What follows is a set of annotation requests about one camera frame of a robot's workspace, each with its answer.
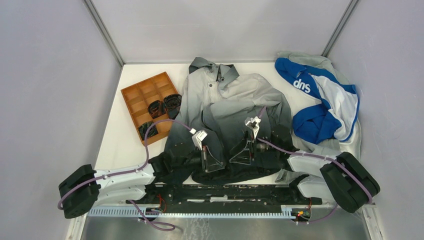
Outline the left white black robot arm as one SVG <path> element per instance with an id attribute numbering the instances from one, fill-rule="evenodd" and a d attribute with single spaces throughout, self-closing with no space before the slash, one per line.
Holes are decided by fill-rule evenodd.
<path id="1" fill-rule="evenodd" d="M 92 208 L 118 201 L 142 200 L 150 204 L 158 191 L 150 184 L 156 182 L 180 185 L 188 176 L 199 170 L 210 174 L 226 167 L 216 159 L 208 146 L 191 146 L 179 143 L 147 163 L 112 170 L 95 170 L 91 164 L 80 166 L 59 186 L 58 209 L 65 218 L 73 219 L 88 213 Z"/>

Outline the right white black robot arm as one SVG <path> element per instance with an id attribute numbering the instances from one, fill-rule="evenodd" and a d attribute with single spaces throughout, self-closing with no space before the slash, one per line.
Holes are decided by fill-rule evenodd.
<path id="1" fill-rule="evenodd" d="M 272 170 L 286 179 L 289 199 L 302 204 L 308 198 L 335 202 L 349 213 L 356 212 L 381 192 L 376 179 L 350 152 L 296 148 L 290 130 L 279 124 L 272 129 L 245 127 L 230 136 L 231 165 Z"/>

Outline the grey black zip jacket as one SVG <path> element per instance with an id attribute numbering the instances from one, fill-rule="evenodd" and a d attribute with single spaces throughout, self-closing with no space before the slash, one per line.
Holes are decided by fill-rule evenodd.
<path id="1" fill-rule="evenodd" d="M 196 57 L 183 84 L 179 114 L 172 124 L 165 149 L 187 142 L 195 146 L 189 128 L 204 130 L 211 155 L 224 169 L 203 171 L 200 163 L 191 165 L 172 159 L 173 171 L 162 179 L 180 185 L 187 178 L 204 185 L 223 185 L 273 175 L 280 171 L 274 152 L 260 154 L 252 164 L 231 163 L 231 150 L 245 135 L 245 119 L 260 116 L 258 136 L 271 136 L 275 126 L 292 127 L 292 114 L 285 95 L 258 73 L 240 75 L 233 65 L 216 64 Z"/>

